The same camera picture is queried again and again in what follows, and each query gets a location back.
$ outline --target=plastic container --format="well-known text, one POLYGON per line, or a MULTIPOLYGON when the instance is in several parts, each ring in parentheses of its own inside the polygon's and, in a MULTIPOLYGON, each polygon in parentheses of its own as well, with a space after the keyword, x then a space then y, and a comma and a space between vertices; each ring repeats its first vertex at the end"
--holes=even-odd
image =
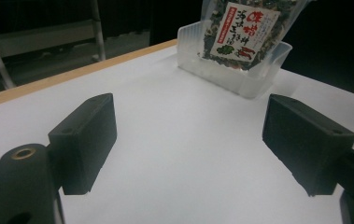
POLYGON ((178 67, 244 98, 253 99, 267 91, 281 64, 292 50, 291 45, 280 42, 271 54, 251 69, 247 71, 232 69, 198 55, 202 27, 202 22, 198 21, 179 28, 178 67))

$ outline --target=white tabletop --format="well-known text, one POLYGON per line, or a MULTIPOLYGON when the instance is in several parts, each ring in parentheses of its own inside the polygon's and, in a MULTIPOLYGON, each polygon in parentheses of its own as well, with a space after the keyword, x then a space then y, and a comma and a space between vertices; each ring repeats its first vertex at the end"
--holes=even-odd
POLYGON ((247 100, 177 67, 176 47, 0 104, 0 157, 112 92, 118 139, 66 223, 342 223, 339 197, 308 197, 262 141, 269 94, 293 97, 354 132, 354 94, 281 70, 247 100))

